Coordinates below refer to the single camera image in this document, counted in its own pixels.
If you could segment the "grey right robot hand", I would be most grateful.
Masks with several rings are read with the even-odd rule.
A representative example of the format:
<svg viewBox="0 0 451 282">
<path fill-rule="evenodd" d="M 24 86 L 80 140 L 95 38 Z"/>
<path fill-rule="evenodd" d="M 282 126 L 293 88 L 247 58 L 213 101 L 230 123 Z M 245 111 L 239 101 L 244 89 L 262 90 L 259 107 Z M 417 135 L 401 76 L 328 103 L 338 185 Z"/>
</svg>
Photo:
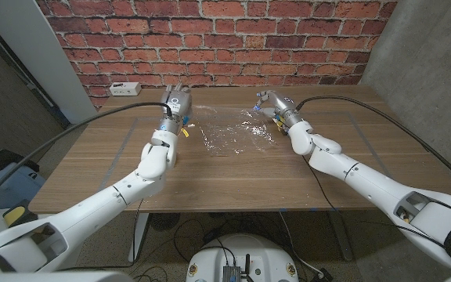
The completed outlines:
<svg viewBox="0 0 451 282">
<path fill-rule="evenodd" d="M 259 97 L 254 109 L 260 110 L 270 118 L 277 118 L 288 128 L 302 121 L 298 111 L 295 109 L 294 101 L 275 90 L 265 90 L 257 93 Z M 270 102 L 272 108 L 261 108 L 264 102 Z"/>
</svg>

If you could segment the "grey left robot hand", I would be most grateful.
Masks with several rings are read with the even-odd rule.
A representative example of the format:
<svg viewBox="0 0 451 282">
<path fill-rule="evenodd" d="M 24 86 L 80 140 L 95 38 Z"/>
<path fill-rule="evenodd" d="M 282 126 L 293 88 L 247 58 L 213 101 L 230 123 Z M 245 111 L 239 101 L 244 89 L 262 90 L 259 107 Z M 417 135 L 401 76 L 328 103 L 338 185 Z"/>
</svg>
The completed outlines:
<svg viewBox="0 0 451 282">
<path fill-rule="evenodd" d="M 164 107 L 164 116 L 159 129 L 178 135 L 193 114 L 190 89 L 182 83 L 178 83 L 175 87 L 168 85 L 161 97 L 161 102 L 171 108 L 171 115 L 167 114 L 167 109 Z"/>
</svg>

